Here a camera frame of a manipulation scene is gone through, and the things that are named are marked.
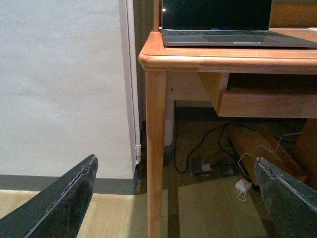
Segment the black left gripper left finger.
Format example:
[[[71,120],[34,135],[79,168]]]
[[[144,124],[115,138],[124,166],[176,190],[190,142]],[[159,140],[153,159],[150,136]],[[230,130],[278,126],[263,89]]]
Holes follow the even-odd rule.
[[[75,238],[93,195],[98,159],[89,155],[0,220],[2,238]]]

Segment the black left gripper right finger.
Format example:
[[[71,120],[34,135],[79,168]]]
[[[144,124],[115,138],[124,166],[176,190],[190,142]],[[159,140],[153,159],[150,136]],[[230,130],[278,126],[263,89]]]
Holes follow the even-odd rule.
[[[317,236],[317,192],[263,157],[254,172],[264,204],[281,238]]]

